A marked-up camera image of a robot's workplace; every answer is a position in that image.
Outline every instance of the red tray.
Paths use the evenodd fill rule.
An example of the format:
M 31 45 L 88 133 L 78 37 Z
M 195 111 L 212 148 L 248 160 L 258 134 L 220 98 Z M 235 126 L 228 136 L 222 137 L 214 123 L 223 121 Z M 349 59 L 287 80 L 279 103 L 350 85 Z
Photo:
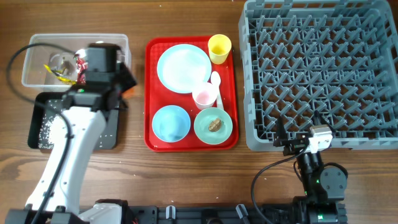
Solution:
M 198 139 L 193 122 L 200 110 L 192 99 L 192 94 L 174 93 L 160 82 L 156 68 L 160 56 L 170 47 L 177 44 L 192 44 L 208 54 L 207 42 L 211 36 L 204 37 L 161 37 L 151 40 L 146 47 L 145 59 L 145 110 L 144 110 L 144 140 L 148 148 L 155 152 L 190 152 L 201 150 L 230 149 L 238 141 L 238 112 L 236 111 L 235 77 L 232 54 L 228 55 L 222 65 L 211 64 L 212 71 L 221 76 L 220 92 L 224 110 L 230 115 L 233 123 L 231 136 L 219 145 L 209 145 Z M 164 106 L 177 105 L 185 109 L 191 117 L 191 129 L 181 141 L 167 143 L 158 139 L 152 130 L 152 118 Z

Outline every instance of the yellow cup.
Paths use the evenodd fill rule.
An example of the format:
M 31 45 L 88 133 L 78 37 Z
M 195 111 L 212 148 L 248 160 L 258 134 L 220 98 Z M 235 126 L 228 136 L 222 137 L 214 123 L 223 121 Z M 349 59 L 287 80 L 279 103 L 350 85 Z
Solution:
M 210 38 L 207 46 L 209 48 L 209 56 L 211 62 L 219 65 L 224 63 L 226 58 L 228 57 L 229 51 L 232 47 L 232 43 L 227 36 L 223 34 L 216 34 Z

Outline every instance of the light blue plate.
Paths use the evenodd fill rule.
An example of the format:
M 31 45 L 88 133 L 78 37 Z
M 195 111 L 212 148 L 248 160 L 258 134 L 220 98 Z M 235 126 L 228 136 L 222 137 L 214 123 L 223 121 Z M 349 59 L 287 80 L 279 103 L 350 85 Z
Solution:
M 169 105 L 158 110 L 152 119 L 152 130 L 164 142 L 183 139 L 191 128 L 188 113 L 179 106 Z
M 222 122 L 218 131 L 209 131 L 209 124 L 219 118 Z M 207 108 L 201 111 L 193 123 L 195 134 L 207 144 L 221 144 L 225 142 L 232 133 L 232 119 L 227 112 L 219 108 Z
M 157 76 L 162 84 L 176 93 L 191 93 L 198 83 L 207 82 L 211 62 L 202 49 L 179 44 L 167 49 L 157 62 Z

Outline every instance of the pink cup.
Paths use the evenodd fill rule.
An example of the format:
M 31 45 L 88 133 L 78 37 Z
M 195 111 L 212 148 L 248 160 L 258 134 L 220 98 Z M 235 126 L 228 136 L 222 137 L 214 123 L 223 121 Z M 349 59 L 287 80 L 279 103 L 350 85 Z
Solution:
M 192 91 L 192 98 L 197 107 L 203 110 L 213 106 L 217 99 L 217 94 L 217 88 L 213 84 L 204 82 Z

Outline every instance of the brown food item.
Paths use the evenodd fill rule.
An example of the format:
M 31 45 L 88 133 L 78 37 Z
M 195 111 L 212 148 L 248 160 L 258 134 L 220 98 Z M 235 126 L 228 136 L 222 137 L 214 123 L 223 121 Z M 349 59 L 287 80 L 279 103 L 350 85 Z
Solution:
M 210 123 L 209 131 L 216 132 L 216 131 L 220 130 L 221 125 L 222 125 L 221 120 L 219 118 L 217 118 Z

